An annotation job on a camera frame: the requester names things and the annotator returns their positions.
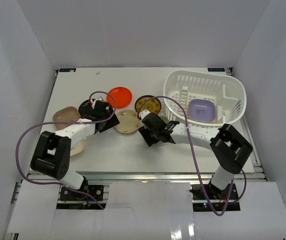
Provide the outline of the brown gold patterned plate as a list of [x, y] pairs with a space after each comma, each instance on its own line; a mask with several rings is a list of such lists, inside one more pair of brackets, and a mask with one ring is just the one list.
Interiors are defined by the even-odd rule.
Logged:
[[153, 98], [150, 100], [150, 98], [153, 98], [152, 95], [143, 95], [139, 97], [135, 104], [135, 110], [138, 112], [139, 110], [148, 110], [152, 113], [159, 114], [161, 111], [161, 101], [158, 98]]

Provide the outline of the orange round plate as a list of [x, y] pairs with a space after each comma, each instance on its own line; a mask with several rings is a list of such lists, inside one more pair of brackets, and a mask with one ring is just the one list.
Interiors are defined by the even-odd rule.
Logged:
[[128, 106], [132, 101], [131, 91], [122, 86], [115, 87], [109, 90], [107, 95], [107, 102], [111, 104], [112, 107], [124, 108]]

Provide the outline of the pink-brown square plate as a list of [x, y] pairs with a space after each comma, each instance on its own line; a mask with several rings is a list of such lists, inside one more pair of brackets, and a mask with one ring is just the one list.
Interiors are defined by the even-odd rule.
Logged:
[[78, 110], [73, 106], [68, 106], [57, 111], [53, 115], [54, 122], [77, 122], [80, 119], [80, 114]]

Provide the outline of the purple square plate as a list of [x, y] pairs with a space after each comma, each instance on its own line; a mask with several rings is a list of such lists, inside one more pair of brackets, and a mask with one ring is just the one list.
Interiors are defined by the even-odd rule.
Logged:
[[188, 105], [188, 114], [194, 121], [210, 123], [216, 118], [216, 108], [209, 100], [193, 99]]

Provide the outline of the green square plate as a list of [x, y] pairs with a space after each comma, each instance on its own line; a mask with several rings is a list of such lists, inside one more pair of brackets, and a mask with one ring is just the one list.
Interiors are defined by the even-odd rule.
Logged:
[[160, 115], [159, 117], [160, 117], [166, 124], [169, 123], [169, 119], [168, 119], [166, 116]]

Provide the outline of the yellow panda square plate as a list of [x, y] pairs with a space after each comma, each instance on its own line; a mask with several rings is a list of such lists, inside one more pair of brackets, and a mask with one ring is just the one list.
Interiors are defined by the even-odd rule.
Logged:
[[224, 118], [221, 117], [220, 119], [216, 119], [213, 124], [222, 124], [224, 122]]

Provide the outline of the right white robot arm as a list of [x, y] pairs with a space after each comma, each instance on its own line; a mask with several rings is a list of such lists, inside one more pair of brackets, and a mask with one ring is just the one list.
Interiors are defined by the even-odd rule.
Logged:
[[178, 121], [166, 123], [148, 110], [139, 113], [139, 118], [143, 124], [139, 133], [148, 146], [158, 142], [192, 144], [214, 153], [219, 167], [208, 187], [209, 195], [214, 199], [226, 195], [227, 185], [235, 175], [240, 174], [253, 151], [252, 145], [230, 124], [225, 123], [216, 129], [186, 126]]

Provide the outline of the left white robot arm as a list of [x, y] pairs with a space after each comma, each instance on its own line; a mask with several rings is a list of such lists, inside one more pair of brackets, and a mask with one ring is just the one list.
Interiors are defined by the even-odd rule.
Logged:
[[71, 188], [71, 194], [76, 199], [84, 199], [88, 195], [87, 180], [69, 169], [71, 150], [87, 137], [118, 124], [119, 120], [110, 103], [99, 98], [86, 103], [83, 118], [70, 122], [69, 126], [56, 132], [44, 131], [40, 134], [31, 169]]

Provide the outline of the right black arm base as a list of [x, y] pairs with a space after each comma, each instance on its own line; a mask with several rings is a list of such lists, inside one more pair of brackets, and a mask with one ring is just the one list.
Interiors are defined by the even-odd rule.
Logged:
[[[214, 192], [210, 189], [208, 189], [208, 184], [205, 184], [204, 187], [206, 189], [206, 192], [208, 194], [208, 197], [213, 204], [214, 209], [217, 212], [221, 212], [223, 210], [223, 207], [225, 203], [227, 202], [227, 194], [229, 191], [229, 185], [227, 185], [226, 189], [221, 192]], [[192, 195], [192, 205], [193, 205], [193, 212], [211, 212], [211, 208], [208, 205], [208, 202], [205, 198], [205, 195], [201, 189], [200, 184], [193, 184], [190, 188], [190, 193]], [[230, 194], [230, 198], [228, 201], [228, 205], [226, 208], [226, 211], [230, 212], [238, 212], [240, 211], [240, 204], [239, 202], [235, 202], [237, 199], [239, 199], [239, 194], [236, 188], [236, 185], [233, 184], [232, 191]]]

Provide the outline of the beige plate under arm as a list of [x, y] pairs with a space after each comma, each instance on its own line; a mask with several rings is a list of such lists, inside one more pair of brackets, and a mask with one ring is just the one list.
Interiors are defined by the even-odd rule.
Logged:
[[70, 156], [72, 157], [81, 153], [85, 149], [85, 146], [86, 146], [86, 141], [84, 139], [79, 141], [76, 145], [74, 145], [71, 148]]

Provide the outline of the white plastic dish bin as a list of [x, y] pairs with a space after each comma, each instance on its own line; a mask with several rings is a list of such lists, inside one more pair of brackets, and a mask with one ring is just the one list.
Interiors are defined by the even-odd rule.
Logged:
[[[246, 92], [236, 78], [225, 74], [176, 70], [168, 75], [163, 86], [163, 95], [176, 100], [184, 107], [191, 125], [219, 128], [223, 124], [233, 124], [240, 120], [246, 109]], [[188, 114], [191, 100], [201, 99], [214, 103], [216, 119], [224, 118], [221, 124], [192, 120]]]

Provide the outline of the black round plate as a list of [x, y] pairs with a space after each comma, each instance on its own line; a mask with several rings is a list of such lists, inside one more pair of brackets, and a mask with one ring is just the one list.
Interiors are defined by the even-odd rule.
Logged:
[[92, 108], [92, 104], [90, 103], [88, 99], [80, 104], [78, 108], [78, 112], [82, 119], [88, 118], [92, 115], [93, 108]]

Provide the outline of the cream floral round plate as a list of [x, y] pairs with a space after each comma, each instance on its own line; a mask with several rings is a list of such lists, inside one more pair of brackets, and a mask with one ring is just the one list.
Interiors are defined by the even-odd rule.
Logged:
[[140, 128], [141, 121], [137, 118], [137, 113], [126, 109], [117, 113], [119, 124], [114, 129], [121, 134], [132, 134]]

